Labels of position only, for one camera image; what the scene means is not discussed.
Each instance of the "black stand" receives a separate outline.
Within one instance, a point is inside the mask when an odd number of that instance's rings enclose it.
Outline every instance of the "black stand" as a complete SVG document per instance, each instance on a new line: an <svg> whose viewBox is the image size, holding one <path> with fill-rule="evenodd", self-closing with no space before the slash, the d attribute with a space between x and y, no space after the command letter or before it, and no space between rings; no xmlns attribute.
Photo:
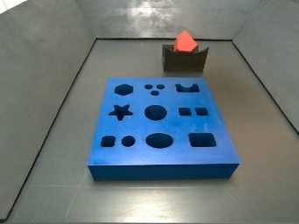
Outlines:
<svg viewBox="0 0 299 224"><path fill-rule="evenodd" d="M166 72L202 72L210 48L193 52L177 52L174 45L163 45L163 70Z"/></svg>

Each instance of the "rectangular hole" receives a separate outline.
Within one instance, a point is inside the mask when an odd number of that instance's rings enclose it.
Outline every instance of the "rectangular hole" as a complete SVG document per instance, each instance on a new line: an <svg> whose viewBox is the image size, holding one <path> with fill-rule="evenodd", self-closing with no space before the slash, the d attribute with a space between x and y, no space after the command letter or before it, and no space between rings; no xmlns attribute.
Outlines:
<svg viewBox="0 0 299 224"><path fill-rule="evenodd" d="M193 115L193 111L190 108L179 108L179 113L181 113L181 116L191 116Z"/></svg>
<svg viewBox="0 0 299 224"><path fill-rule="evenodd" d="M116 143L116 138L114 136L103 136L100 141L102 147L114 147Z"/></svg>
<svg viewBox="0 0 299 224"><path fill-rule="evenodd" d="M211 133L191 133L190 134L191 147L215 147L217 141Z"/></svg>
<svg viewBox="0 0 299 224"><path fill-rule="evenodd" d="M195 111L198 116L207 116L210 114L206 108L197 108Z"/></svg>

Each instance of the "shape sorter board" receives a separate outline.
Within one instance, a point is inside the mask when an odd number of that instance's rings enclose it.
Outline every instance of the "shape sorter board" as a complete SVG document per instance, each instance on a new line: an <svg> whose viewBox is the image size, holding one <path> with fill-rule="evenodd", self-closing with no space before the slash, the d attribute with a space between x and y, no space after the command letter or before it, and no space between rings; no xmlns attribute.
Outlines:
<svg viewBox="0 0 299 224"><path fill-rule="evenodd" d="M203 78L111 78L88 156L95 180L229 179L239 166Z"/></svg>

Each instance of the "star-shaped hole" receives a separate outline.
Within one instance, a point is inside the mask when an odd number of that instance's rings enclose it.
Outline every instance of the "star-shaped hole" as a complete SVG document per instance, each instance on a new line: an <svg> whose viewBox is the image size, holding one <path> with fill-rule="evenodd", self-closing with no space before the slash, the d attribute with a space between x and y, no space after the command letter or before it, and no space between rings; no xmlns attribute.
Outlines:
<svg viewBox="0 0 299 224"><path fill-rule="evenodd" d="M123 121L126 116L131 116L134 113L128 110L130 105L127 104L124 107L115 105L115 111L110 112L111 116L116 116L119 121Z"/></svg>

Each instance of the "circular hole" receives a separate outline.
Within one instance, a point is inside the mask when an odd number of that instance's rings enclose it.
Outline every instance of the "circular hole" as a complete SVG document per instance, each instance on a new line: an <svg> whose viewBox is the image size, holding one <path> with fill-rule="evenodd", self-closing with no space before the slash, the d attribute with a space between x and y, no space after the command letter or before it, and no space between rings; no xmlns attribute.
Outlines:
<svg viewBox="0 0 299 224"><path fill-rule="evenodd" d="M150 84L144 85L144 88L146 88L146 89L151 89L152 87L154 87L154 86L150 85Z"/></svg>
<svg viewBox="0 0 299 224"><path fill-rule="evenodd" d="M150 120L160 121L167 116L167 110L163 106L152 105L144 109L144 115Z"/></svg>
<svg viewBox="0 0 299 224"><path fill-rule="evenodd" d="M163 84L159 84L159 85L156 85L156 88L164 89L164 85Z"/></svg>
<svg viewBox="0 0 299 224"><path fill-rule="evenodd" d="M159 92L158 91L152 91L151 95L159 95Z"/></svg>
<svg viewBox="0 0 299 224"><path fill-rule="evenodd" d="M164 133L154 133L146 138L146 143L156 148L167 148L174 144L174 138Z"/></svg>
<svg viewBox="0 0 299 224"><path fill-rule="evenodd" d="M136 140L132 136L126 136L122 140L122 144L126 146L126 147L131 147L134 144L136 143Z"/></svg>

